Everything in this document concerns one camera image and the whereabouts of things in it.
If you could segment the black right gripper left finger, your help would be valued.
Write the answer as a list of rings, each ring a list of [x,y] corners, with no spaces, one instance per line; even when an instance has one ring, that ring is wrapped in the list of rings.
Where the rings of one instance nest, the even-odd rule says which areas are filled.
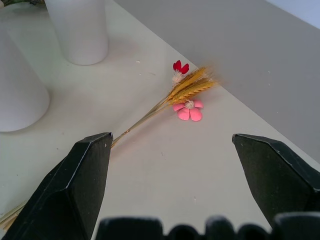
[[[1,240],[91,240],[105,195],[113,135],[76,142],[42,180]]]

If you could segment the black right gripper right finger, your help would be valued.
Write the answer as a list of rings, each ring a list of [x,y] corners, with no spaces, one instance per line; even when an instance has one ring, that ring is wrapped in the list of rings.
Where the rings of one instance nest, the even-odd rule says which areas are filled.
[[[320,212],[320,172],[281,141],[236,133],[232,142],[250,192],[271,223],[277,214]]]

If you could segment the wide white conical vase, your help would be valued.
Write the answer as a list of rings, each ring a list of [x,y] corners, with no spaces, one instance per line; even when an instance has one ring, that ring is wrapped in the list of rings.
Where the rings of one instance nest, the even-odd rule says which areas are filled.
[[[49,93],[16,46],[0,28],[0,132],[13,132],[36,123],[47,112]]]

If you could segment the tall white cylindrical vase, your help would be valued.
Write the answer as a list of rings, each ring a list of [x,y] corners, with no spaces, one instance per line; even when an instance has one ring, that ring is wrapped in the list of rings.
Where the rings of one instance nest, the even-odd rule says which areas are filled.
[[[44,0],[60,49],[75,65],[93,65],[108,54],[105,0]]]

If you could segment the golden wheat stalks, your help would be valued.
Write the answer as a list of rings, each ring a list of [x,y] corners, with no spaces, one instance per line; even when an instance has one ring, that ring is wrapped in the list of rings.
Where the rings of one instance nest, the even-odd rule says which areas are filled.
[[[178,104],[182,104],[182,108],[195,107],[195,103],[193,103],[192,100],[193,97],[219,84],[219,81],[213,75],[213,71],[210,70],[209,67],[200,67],[187,75],[185,75],[185,73],[178,73],[178,70],[174,71],[175,73],[172,77],[173,87],[171,91],[143,117],[116,137],[111,143],[111,148],[132,130],[170,106],[175,107]],[[3,230],[5,233],[8,231],[30,199],[31,197],[0,218],[0,230]]]

